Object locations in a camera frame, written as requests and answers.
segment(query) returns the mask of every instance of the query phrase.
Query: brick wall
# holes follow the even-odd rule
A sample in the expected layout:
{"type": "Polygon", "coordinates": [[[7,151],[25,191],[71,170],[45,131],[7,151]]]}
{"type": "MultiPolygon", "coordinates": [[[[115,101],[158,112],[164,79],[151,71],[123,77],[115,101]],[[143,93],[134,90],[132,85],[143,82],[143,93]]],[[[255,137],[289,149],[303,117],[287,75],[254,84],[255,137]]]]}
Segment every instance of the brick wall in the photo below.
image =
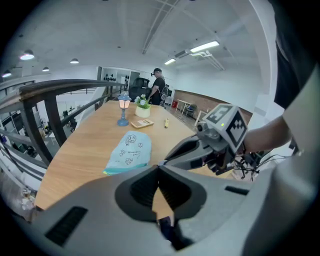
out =
{"type": "MultiPolygon", "coordinates": [[[[200,110],[207,112],[207,110],[210,111],[210,110],[214,109],[220,103],[228,103],[228,102],[216,99],[216,98],[204,96],[204,95],[197,94],[197,93],[187,92],[187,91],[183,91],[183,90],[175,90],[174,100],[177,100],[177,99],[196,105],[196,110],[193,114],[193,118],[195,118],[195,119],[197,118],[200,110]]],[[[183,107],[184,107],[184,105],[180,102],[178,109],[183,108],[183,107]]],[[[251,117],[252,117],[252,113],[250,113],[249,111],[246,111],[242,108],[240,108],[240,109],[241,109],[241,112],[243,114],[243,117],[244,117],[246,123],[248,124],[251,117]]]]}

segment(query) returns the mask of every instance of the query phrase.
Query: potted plant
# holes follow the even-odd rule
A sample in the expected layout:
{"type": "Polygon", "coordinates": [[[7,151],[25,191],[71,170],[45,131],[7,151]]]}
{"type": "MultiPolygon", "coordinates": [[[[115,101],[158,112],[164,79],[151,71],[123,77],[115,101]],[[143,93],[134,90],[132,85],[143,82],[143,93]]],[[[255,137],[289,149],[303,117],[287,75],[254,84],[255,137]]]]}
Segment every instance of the potted plant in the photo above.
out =
{"type": "Polygon", "coordinates": [[[134,100],[136,104],[135,115],[141,118],[148,118],[150,116],[150,104],[146,99],[146,95],[137,96],[134,100]]]}

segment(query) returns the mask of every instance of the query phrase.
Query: metal railing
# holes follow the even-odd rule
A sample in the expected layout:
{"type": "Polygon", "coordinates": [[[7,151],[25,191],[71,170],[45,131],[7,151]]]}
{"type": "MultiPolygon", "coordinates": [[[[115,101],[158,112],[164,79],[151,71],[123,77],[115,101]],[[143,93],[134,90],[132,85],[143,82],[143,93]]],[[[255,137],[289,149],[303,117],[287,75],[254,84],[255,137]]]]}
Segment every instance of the metal railing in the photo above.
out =
{"type": "Polygon", "coordinates": [[[25,85],[19,90],[9,94],[7,97],[0,101],[0,114],[20,111],[24,129],[28,136],[23,136],[14,132],[9,132],[0,128],[1,134],[1,152],[21,171],[33,175],[35,178],[43,177],[44,173],[39,171],[38,168],[32,167],[35,165],[42,169],[47,169],[53,159],[52,154],[49,152],[43,137],[38,129],[36,119],[33,113],[33,107],[38,102],[44,101],[48,121],[50,123],[52,132],[58,145],[61,147],[67,140],[67,136],[63,127],[73,120],[81,112],[96,104],[95,107],[99,108],[104,102],[113,99],[113,94],[122,91],[126,87],[125,84],[115,82],[105,82],[97,80],[82,80],[82,79],[65,79],[65,80],[51,80],[39,83],[25,85]],[[70,115],[60,119],[58,112],[58,105],[56,96],[90,88],[105,87],[101,97],[92,100],[86,105],[78,108],[70,115]],[[10,143],[3,142],[2,136],[8,137],[13,142],[18,142],[27,146],[32,146],[36,153],[42,160],[35,159],[26,153],[22,153],[10,143]]]}

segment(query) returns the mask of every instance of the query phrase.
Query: white ceiling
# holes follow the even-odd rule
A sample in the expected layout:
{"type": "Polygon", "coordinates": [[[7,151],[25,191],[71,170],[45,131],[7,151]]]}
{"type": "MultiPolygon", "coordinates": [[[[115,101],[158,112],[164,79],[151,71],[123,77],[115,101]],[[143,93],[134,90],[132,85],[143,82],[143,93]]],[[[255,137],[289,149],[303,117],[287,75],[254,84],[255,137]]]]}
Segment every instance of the white ceiling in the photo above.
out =
{"type": "MultiPolygon", "coordinates": [[[[33,75],[44,66],[67,68],[71,58],[78,58],[80,65],[103,66],[93,57],[100,53],[106,60],[115,53],[128,58],[144,54],[161,67],[176,53],[213,40],[220,45],[210,52],[226,68],[259,65],[250,35],[225,0],[44,1],[16,31],[0,72],[10,69],[12,78],[21,76],[19,67],[26,62],[19,56],[27,49],[35,54],[28,61],[33,75]]],[[[168,67],[204,62],[188,56],[168,67]]]]}

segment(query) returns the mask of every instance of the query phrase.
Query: light blue cloth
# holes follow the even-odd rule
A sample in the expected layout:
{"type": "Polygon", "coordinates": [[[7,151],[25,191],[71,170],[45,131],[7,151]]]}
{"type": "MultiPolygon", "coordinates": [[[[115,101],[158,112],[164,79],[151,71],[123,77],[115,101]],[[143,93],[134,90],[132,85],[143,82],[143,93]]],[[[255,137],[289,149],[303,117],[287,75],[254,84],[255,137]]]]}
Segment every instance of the light blue cloth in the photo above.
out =
{"type": "Polygon", "coordinates": [[[115,175],[148,165],[151,157],[151,139],[138,131],[128,131],[112,151],[104,174],[115,175]]]}

